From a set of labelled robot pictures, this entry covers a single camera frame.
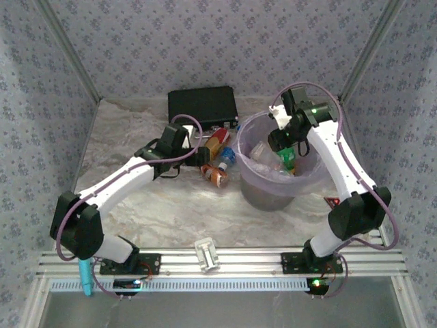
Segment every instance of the table surface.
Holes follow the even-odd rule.
[[[237,98],[242,122],[265,111],[269,99]],[[154,138],[167,122],[167,101],[113,104],[102,101],[96,116],[76,192],[119,169]],[[336,196],[328,181],[317,193],[294,198],[285,208],[262,212],[248,204],[240,191],[238,168],[217,189],[199,170],[183,167],[176,179],[157,179],[120,202],[102,224],[105,234],[127,238],[139,247],[191,247],[212,237],[218,247],[303,245],[326,224],[330,208],[324,196]]]

